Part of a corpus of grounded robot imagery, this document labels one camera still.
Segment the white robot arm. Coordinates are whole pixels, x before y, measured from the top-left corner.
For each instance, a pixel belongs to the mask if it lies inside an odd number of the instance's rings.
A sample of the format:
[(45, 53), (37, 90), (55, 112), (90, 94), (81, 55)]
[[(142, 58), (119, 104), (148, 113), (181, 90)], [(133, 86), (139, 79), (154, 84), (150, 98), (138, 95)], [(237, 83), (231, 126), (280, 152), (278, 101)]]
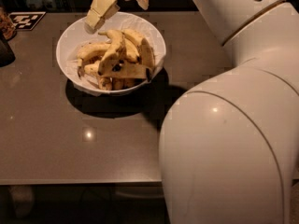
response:
[(232, 69), (169, 109), (159, 158), (171, 224), (289, 224), (299, 147), (299, 13), (193, 0)]

